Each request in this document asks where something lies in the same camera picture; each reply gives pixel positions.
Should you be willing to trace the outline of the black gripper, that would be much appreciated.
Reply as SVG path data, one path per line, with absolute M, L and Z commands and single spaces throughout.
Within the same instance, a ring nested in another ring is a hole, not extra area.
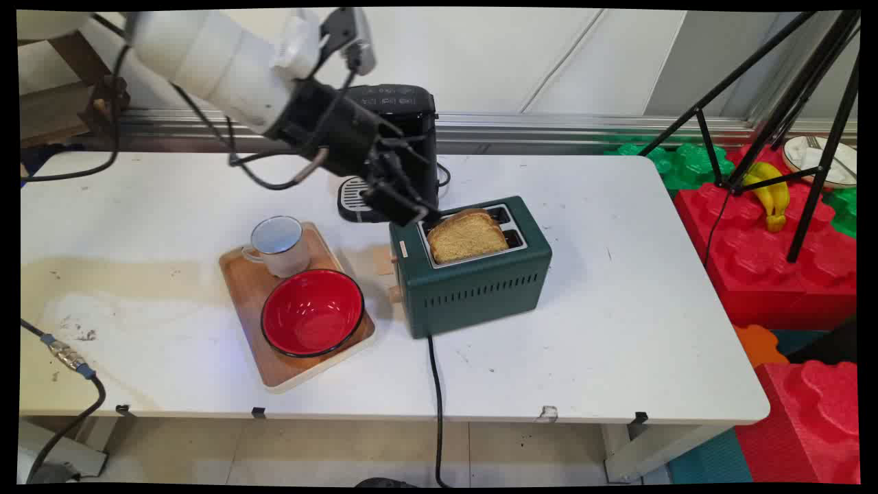
M 266 137 L 282 141 L 313 159 L 327 150 L 323 168 L 338 177 L 365 178 L 361 198 L 370 209 L 398 226 L 419 222 L 437 209 L 439 189 L 435 141 L 381 141 L 398 161 L 371 161 L 382 138 L 403 137 L 385 121 L 335 88 L 313 78 L 295 80 L 294 90 Z

